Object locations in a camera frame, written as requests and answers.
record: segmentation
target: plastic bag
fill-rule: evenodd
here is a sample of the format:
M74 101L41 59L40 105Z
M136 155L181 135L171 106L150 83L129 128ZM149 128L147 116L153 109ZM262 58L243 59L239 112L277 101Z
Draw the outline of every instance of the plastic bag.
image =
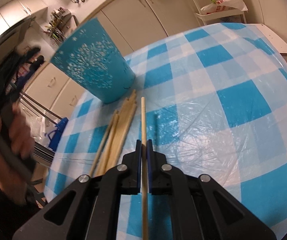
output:
M231 9L239 9L240 11L248 11L247 6L245 5L243 0L219 0L215 1L211 4L208 4L201 8L201 11L205 12L206 14L226 11Z

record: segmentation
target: blue cup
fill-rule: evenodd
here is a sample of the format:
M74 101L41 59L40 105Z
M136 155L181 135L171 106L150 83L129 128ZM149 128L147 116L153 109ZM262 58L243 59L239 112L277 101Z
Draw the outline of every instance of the blue cup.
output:
M96 18L66 39L50 62L104 103L118 100L135 80L134 72Z

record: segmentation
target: checkered tablecloth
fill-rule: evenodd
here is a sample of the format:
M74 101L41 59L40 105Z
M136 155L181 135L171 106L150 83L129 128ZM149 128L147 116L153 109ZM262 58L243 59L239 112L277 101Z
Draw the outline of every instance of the checkered tablecloth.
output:
M185 174L211 175L281 239L287 232L287 63L263 34L252 25L208 25L126 60L136 73L138 109L122 154L140 138L145 96L154 149ZM48 201L89 172L122 101L104 105L88 92L82 96L50 169ZM167 209L163 197L149 196L150 239L171 239ZM141 238L141 195L122 196L117 238Z

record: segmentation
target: person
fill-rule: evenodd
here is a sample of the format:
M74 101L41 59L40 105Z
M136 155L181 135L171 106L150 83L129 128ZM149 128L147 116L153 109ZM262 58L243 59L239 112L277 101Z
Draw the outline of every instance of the person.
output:
M25 159L32 154L34 139L25 117L14 107L14 120L9 129L13 153ZM13 234L39 210L27 184L0 154L0 240L12 239Z

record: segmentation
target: screw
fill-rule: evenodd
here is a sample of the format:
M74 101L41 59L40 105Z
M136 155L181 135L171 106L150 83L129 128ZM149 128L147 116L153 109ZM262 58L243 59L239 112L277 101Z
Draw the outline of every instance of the screw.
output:
M170 164L164 164L161 166L163 171L169 171L172 169L172 166Z
M207 174L202 174L202 175L200 176L200 180L201 180L202 182L209 182L210 179L211 179L210 176L207 175Z
M87 182L89 180L89 176L88 175L81 175L81 176L79 176L78 180L81 183Z
M126 169L128 169L128 167L125 164L119 164L117 166L117 170L119 170L119 171L125 171Z

